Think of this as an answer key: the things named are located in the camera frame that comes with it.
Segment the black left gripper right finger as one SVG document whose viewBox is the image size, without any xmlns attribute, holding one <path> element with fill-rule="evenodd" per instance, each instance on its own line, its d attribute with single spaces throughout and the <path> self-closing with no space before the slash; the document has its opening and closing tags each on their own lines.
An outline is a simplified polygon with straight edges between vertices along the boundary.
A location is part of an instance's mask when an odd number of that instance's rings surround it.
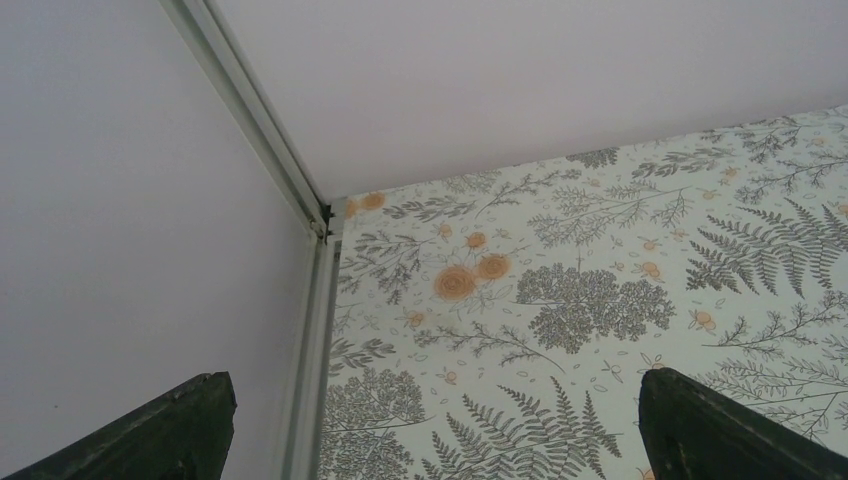
<svg viewBox="0 0 848 480">
<path fill-rule="evenodd" d="M 847 458 L 672 369 L 645 373 L 639 431 L 657 479 L 845 479 Z"/>
</svg>

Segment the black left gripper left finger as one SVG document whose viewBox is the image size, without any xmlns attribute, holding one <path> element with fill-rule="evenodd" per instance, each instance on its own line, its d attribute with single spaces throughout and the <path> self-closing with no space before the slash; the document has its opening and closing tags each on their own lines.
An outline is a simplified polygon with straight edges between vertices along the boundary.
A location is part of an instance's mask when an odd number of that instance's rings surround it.
<svg viewBox="0 0 848 480">
<path fill-rule="evenodd" d="M 234 435 L 228 372 L 197 375 L 10 479 L 219 479 Z"/>
</svg>

